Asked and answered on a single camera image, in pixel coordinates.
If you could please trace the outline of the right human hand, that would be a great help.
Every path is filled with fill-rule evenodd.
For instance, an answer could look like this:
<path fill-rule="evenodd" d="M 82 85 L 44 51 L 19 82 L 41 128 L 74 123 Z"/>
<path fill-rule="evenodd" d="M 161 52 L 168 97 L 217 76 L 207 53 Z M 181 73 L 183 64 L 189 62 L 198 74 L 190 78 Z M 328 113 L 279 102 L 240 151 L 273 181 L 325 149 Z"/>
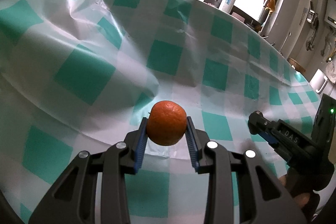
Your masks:
<path fill-rule="evenodd" d="M 296 178 L 288 178 L 287 175 L 283 175 L 278 178 L 280 183 L 288 190 L 292 199 L 298 205 L 300 209 L 303 209 L 310 201 L 310 193 L 303 192 L 297 186 Z"/>

